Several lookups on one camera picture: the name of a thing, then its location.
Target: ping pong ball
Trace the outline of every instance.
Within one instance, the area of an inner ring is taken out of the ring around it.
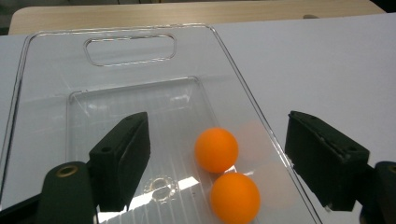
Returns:
[[[194,154],[198,164],[208,172],[223,173],[236,162],[238,144],[227,130],[210,128],[198,136]]]
[[[238,173],[222,175],[210,192],[213,212],[225,223],[249,223],[260,210],[260,192],[247,176]]]

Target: ball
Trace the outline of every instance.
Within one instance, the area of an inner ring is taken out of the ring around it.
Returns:
[[[247,176],[228,173],[217,179],[210,192],[213,212],[225,223],[249,223],[260,210],[260,192]]]
[[[223,173],[238,158],[235,137],[225,129],[211,128],[201,133],[194,149],[197,163],[210,173]]]

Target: clear plastic container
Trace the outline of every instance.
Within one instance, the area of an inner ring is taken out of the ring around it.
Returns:
[[[8,155],[1,158],[3,208],[39,193],[52,167],[87,161],[115,124],[147,111],[148,168],[129,211],[100,213],[101,222],[220,223],[208,202],[219,175],[202,170],[193,157],[196,137],[215,126],[229,130],[239,144],[238,160],[228,172],[248,175],[260,189],[262,205],[253,223],[320,222],[210,27],[31,35],[13,104]]]

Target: wooden surface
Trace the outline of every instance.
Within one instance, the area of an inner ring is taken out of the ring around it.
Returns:
[[[369,0],[278,0],[85,7],[27,7],[12,17],[9,34],[44,30],[224,23],[384,13]]]

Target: handle cutout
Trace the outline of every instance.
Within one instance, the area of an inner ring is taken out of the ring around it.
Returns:
[[[176,39],[169,34],[92,38],[85,42],[84,50],[96,66],[151,63],[173,58]]]

